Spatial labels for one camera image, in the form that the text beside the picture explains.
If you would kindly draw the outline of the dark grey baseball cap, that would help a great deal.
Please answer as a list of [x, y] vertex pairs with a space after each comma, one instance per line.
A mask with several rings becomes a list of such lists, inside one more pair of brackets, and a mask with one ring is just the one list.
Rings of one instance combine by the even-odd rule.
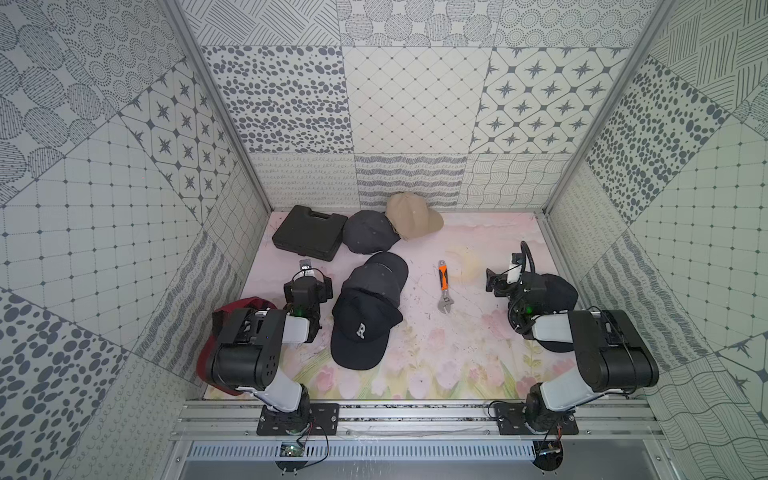
[[373, 210], [361, 210], [350, 216], [342, 233], [342, 243], [356, 254], [385, 252], [400, 240], [386, 215]]

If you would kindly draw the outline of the beige baseball cap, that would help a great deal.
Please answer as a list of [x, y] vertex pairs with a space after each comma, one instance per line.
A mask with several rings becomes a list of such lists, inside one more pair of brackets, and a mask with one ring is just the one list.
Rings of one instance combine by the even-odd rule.
[[443, 217], [430, 208], [426, 200], [412, 192], [392, 195], [385, 215], [403, 240], [413, 240], [440, 231]]

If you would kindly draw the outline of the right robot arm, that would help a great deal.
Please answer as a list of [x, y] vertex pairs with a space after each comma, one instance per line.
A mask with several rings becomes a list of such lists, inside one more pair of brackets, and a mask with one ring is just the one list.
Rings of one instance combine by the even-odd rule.
[[578, 310], [578, 292], [554, 274], [486, 271], [485, 289], [508, 300], [512, 330], [554, 353], [573, 353], [576, 366], [529, 389], [523, 407], [534, 433], [557, 430], [579, 406], [606, 394], [630, 395], [656, 385], [659, 367], [622, 310]]

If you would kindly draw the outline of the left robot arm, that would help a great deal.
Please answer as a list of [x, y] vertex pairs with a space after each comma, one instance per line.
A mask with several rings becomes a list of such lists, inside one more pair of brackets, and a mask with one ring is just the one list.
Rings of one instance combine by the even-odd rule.
[[261, 400], [259, 436], [334, 435], [339, 406], [311, 403], [307, 387], [280, 368], [285, 345], [311, 343], [321, 330], [320, 305], [333, 298], [332, 280], [304, 267], [284, 285], [284, 295], [284, 309], [251, 297], [214, 311], [198, 376], [229, 395]]

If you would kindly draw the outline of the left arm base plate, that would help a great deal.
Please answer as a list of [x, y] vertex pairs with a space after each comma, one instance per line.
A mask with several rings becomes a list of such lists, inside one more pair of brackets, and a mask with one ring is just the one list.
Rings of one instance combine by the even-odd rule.
[[258, 436], [311, 434], [334, 436], [340, 414], [338, 403], [301, 404], [296, 411], [280, 412], [264, 406], [259, 416]]

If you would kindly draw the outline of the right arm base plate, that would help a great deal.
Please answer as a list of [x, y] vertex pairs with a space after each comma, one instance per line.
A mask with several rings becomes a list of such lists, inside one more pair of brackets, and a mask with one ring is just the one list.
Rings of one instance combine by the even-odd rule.
[[493, 401], [488, 412], [500, 435], [577, 435], [579, 427], [573, 411], [553, 412], [534, 409], [521, 402]]

